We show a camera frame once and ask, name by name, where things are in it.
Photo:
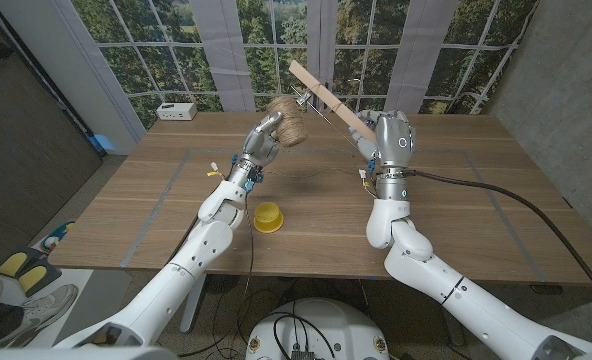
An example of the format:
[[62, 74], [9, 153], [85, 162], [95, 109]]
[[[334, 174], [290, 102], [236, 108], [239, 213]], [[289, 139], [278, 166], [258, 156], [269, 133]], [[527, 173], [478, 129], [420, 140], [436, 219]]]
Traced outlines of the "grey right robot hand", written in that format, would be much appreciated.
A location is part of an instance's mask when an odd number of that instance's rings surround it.
[[382, 168], [409, 166], [415, 129], [402, 111], [362, 110], [358, 118], [375, 134], [374, 140], [368, 140], [358, 130], [348, 128], [363, 157], [375, 160]]

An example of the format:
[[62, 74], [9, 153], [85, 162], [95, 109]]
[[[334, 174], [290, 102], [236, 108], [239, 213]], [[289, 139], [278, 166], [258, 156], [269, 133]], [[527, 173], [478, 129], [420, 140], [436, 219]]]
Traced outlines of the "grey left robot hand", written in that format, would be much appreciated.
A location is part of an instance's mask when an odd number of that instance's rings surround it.
[[277, 129], [282, 118], [281, 112], [270, 113], [252, 128], [229, 175], [230, 182], [241, 188], [248, 179], [256, 182], [262, 169], [275, 159], [280, 148]]

